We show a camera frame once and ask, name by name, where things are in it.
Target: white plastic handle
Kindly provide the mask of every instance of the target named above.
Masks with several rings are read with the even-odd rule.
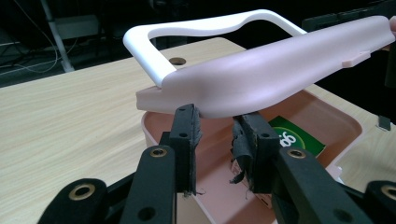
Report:
[[[306,31],[273,11],[259,9],[228,16],[136,26],[123,38],[125,47],[148,73],[155,85],[162,86],[163,79],[176,68],[151,44],[151,38],[167,35],[210,36],[230,33],[250,21],[270,21],[292,36]]]

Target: plastic tray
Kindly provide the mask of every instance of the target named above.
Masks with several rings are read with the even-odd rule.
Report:
[[[318,161],[334,178],[341,174],[335,164],[362,133],[355,119],[307,91],[299,91],[260,112],[267,120],[282,116],[325,144],[326,148],[318,156]],[[156,145],[162,133],[170,131],[173,118],[168,114],[145,114],[142,127],[148,146]],[[246,186],[242,183],[229,184],[233,178],[230,152],[232,127],[232,118],[201,119],[204,135],[196,148],[196,163],[197,191],[202,195],[197,194],[193,198],[210,222],[272,223],[276,220],[274,212]]]

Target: green label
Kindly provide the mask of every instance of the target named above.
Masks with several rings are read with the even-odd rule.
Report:
[[[279,134],[282,147],[299,147],[318,156],[326,147],[318,139],[305,130],[280,116],[269,121],[269,124]]]
[[[279,134],[280,145],[282,147],[300,147],[305,149],[305,142],[297,133],[283,127],[273,127]]]

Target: wooden table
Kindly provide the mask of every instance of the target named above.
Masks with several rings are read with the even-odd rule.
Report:
[[[222,38],[163,54],[187,65],[244,50]],[[0,223],[36,223],[53,197],[84,177],[108,185],[134,172],[146,148],[135,92],[153,83],[133,59],[0,89]],[[396,181],[396,131],[377,116],[312,85],[318,98],[358,120],[363,133],[339,161],[342,179],[364,191]]]

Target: brass insert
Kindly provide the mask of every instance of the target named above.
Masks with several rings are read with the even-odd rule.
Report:
[[[81,184],[75,186],[69,193],[69,198],[73,201],[81,201],[89,198],[95,192],[95,185]]]
[[[185,64],[187,61],[184,58],[171,58],[169,59],[169,63],[171,63],[172,65],[183,65]]]
[[[381,191],[385,195],[387,195],[387,197],[396,201],[396,187],[393,187],[391,185],[384,185],[384,186],[382,186]]]
[[[150,151],[149,155],[152,157],[159,158],[159,157],[164,157],[166,155],[166,153],[168,153],[168,151],[166,151],[166,149],[157,147],[157,148],[152,149]]]
[[[296,159],[303,159],[306,156],[303,151],[295,148],[289,149],[288,155]]]

